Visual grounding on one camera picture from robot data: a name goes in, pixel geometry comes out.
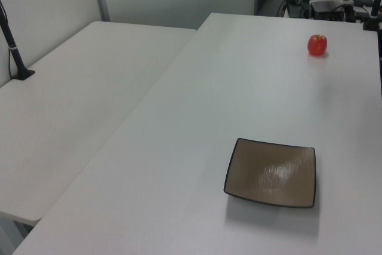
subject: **white table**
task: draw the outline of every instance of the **white table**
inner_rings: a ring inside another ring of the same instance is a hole
[[[225,194],[238,137],[313,146],[314,208]],[[212,14],[14,254],[379,254],[381,140],[374,32]]]
[[[195,31],[95,22],[0,89],[0,216],[35,225]]]

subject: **square plate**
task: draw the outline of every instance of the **square plate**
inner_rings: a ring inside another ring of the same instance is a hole
[[[313,207],[315,149],[238,139],[229,162],[224,192],[264,204]]]

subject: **cable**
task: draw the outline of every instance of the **cable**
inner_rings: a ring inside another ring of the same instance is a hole
[[[8,49],[8,73],[10,74],[10,78],[13,79],[11,73],[11,50]]]
[[[329,11],[329,13],[331,13],[331,12],[333,12],[333,11],[335,11],[335,10],[341,8],[341,7],[344,7],[344,6],[346,6],[346,5],[347,5],[347,4],[341,4],[341,5],[339,5],[339,6],[335,7],[335,8],[333,8],[331,11]]]
[[[5,20],[7,21],[7,24],[8,24],[8,16],[7,16],[7,13],[5,12],[5,8],[2,5],[1,0],[0,0],[0,8],[1,8],[1,11],[4,14]],[[12,73],[11,73],[11,50],[9,48],[8,48],[8,73],[10,74],[10,78],[13,79]]]
[[[280,8],[281,8],[281,6],[284,4],[285,1],[286,1],[286,0],[283,0],[283,1],[281,2],[280,6],[279,6],[279,9],[277,9],[276,17],[279,17],[279,11],[280,11]]]
[[[369,13],[369,11],[367,11],[366,9],[364,9],[364,7],[361,7],[361,6],[357,6],[357,5],[354,5],[355,7],[359,7],[359,8],[361,8],[361,9],[363,9],[363,10],[365,10],[366,11],[366,13],[370,16],[370,13]]]
[[[5,8],[4,8],[4,6],[2,6],[2,2],[1,2],[1,0],[0,0],[0,8],[1,8],[2,12],[4,13],[5,19],[7,20],[7,23],[8,23],[7,12],[5,12]]]

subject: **black pole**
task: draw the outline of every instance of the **black pole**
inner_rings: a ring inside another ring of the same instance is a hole
[[[35,73],[35,71],[28,70],[23,60],[21,59],[21,55],[19,53],[19,49],[17,49],[16,43],[14,42],[11,29],[8,25],[7,15],[5,13],[4,7],[0,1],[0,26],[1,30],[4,33],[5,40],[7,40],[8,48],[11,50],[14,62],[17,66],[17,76],[14,79],[25,80],[29,78],[31,75]]]
[[[380,9],[381,0],[374,0],[372,4],[370,18],[363,24],[363,29],[367,31],[378,31],[380,20],[377,18]]]

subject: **red apple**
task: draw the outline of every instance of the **red apple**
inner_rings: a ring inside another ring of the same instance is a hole
[[[313,35],[308,42],[308,51],[311,55],[321,56],[326,51],[328,40],[323,35]]]

